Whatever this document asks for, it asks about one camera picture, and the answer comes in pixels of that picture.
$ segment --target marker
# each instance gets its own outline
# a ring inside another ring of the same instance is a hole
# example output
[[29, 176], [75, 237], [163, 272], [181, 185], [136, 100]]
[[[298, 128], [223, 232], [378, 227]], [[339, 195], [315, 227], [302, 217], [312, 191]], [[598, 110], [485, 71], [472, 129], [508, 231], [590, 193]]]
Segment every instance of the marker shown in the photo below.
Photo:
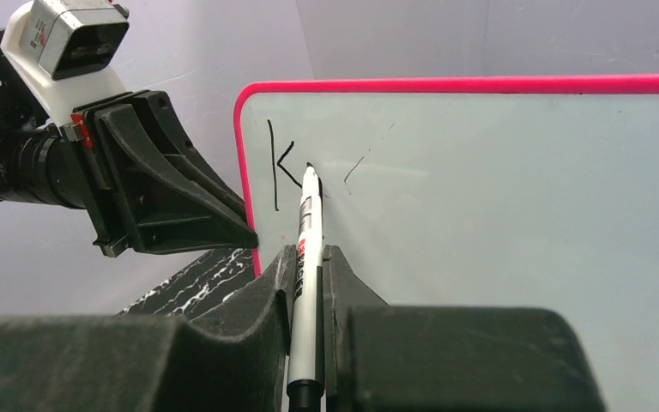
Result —
[[311, 163], [299, 203], [297, 279], [289, 348], [289, 411], [319, 412], [324, 394], [322, 182]]

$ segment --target black and white marble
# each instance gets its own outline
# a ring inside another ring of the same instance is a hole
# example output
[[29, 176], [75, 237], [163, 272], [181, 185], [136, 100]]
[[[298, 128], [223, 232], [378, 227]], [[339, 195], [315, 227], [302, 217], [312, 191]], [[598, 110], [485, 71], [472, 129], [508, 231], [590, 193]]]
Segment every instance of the black and white marble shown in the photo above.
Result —
[[210, 250], [120, 314], [198, 318], [253, 279], [251, 249]]

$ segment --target whiteboard frame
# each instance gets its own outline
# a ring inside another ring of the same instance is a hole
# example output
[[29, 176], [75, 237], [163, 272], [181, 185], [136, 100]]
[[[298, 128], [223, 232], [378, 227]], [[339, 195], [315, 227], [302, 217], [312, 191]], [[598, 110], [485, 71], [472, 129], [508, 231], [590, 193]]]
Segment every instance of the whiteboard frame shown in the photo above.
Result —
[[[256, 229], [246, 167], [241, 113], [259, 93], [478, 93], [478, 94], [659, 94], [659, 74], [605, 76], [498, 76], [369, 80], [257, 82], [247, 86], [233, 108], [233, 128], [248, 225]], [[261, 275], [258, 249], [252, 250], [254, 273]]]

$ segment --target red clip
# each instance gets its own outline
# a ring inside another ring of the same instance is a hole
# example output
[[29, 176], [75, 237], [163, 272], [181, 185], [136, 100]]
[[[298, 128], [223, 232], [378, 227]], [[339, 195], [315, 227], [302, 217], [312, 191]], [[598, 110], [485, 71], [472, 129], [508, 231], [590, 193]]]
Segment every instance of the red clip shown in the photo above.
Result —
[[84, 124], [84, 117], [82, 116], [81, 113], [72, 113], [72, 122], [74, 124], [80, 126], [80, 130], [82, 131], [82, 146], [84, 148], [92, 148], [94, 146], [94, 143], [92, 142], [92, 137], [89, 135], [89, 130], [87, 130], [87, 125]]

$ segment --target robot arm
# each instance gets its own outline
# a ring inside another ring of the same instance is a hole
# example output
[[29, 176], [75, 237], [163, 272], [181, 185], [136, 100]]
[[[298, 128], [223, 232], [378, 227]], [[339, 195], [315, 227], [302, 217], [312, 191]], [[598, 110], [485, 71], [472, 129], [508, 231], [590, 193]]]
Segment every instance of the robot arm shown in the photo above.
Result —
[[129, 92], [109, 66], [127, 17], [107, 0], [34, 0], [0, 31], [0, 201], [86, 209], [108, 257], [256, 247], [167, 94]]

